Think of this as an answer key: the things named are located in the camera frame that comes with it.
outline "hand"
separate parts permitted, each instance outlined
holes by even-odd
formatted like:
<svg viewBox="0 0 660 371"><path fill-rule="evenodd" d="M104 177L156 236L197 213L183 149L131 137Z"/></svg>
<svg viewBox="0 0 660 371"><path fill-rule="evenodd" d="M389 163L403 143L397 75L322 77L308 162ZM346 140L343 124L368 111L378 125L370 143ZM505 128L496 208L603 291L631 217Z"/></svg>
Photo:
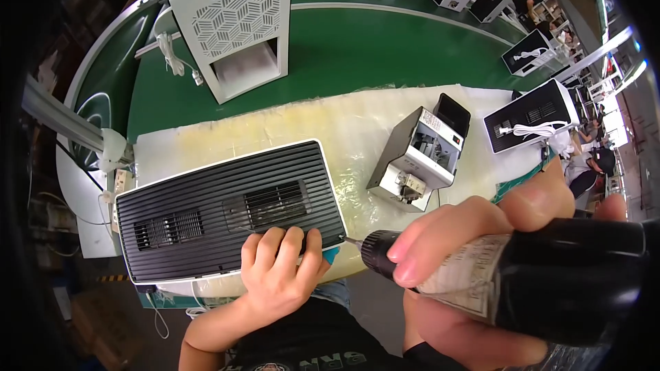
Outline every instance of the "hand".
<svg viewBox="0 0 660 371"><path fill-rule="evenodd" d="M422 283L445 256L480 235L535 231L552 218L573 216L573 195L564 183L558 161L546 172L507 193L499 206L472 197L443 205L408 226L387 256L396 262L395 281L404 287ZM618 195L601 203L595 217L625 220L626 206ZM409 299L418 336L435 350L471 370L493 370L541 361L545 342L475 321L465 313L428 298Z"/></svg>
<svg viewBox="0 0 660 371"><path fill-rule="evenodd" d="M264 235L252 234L241 251L241 277L250 311L262 326L296 311L308 299L330 264L321 255L321 233L311 229L300 266L297 266L304 233L270 228Z"/></svg>

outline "air cooler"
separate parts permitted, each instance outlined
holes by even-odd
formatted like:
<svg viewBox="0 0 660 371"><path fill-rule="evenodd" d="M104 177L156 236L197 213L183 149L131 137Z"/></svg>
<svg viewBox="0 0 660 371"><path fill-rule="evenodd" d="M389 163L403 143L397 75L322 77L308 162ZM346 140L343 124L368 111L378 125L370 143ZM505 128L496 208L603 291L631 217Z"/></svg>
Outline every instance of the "air cooler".
<svg viewBox="0 0 660 371"><path fill-rule="evenodd" d="M153 182L117 195L116 205L126 266L136 284L240 273L245 239L270 227L318 228L324 250L346 235L315 139Z"/></svg>
<svg viewBox="0 0 660 371"><path fill-rule="evenodd" d="M218 103L288 73L291 0L169 0Z"/></svg>

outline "metal bracket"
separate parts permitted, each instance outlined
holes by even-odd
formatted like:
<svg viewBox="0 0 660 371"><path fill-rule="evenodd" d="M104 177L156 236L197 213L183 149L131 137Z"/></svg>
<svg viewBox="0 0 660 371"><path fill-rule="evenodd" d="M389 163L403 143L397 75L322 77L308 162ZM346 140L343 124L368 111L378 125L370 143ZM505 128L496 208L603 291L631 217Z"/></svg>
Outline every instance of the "metal bracket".
<svg viewBox="0 0 660 371"><path fill-rule="evenodd" d="M94 152L103 153L101 129L60 103L33 77L27 77L22 100L23 109L58 134ZM133 162L133 147L127 145L121 162Z"/></svg>

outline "black vent panel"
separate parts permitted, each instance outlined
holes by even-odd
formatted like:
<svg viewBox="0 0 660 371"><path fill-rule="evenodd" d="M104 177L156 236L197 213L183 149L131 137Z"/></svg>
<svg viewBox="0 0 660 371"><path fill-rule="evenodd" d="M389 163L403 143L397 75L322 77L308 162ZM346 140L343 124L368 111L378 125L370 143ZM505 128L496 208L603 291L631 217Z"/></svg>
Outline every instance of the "black vent panel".
<svg viewBox="0 0 660 371"><path fill-rule="evenodd" d="M222 162L117 197L121 244L136 283L240 269L241 247L270 227L318 228L323 247L346 235L316 141Z"/></svg>
<svg viewBox="0 0 660 371"><path fill-rule="evenodd" d="M160 248L202 236L199 212L173 213L166 217L135 224L137 249Z"/></svg>

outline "black cap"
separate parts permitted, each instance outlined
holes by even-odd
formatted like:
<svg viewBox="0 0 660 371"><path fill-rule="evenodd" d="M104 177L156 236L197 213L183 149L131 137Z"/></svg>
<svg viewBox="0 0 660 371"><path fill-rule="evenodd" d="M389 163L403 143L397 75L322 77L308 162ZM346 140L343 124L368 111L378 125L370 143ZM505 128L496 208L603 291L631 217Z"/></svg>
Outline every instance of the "black cap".
<svg viewBox="0 0 660 371"><path fill-rule="evenodd" d="M602 169L608 177L614 177L616 165L614 152L607 148L600 148L593 155L593 160L598 165L598 168Z"/></svg>

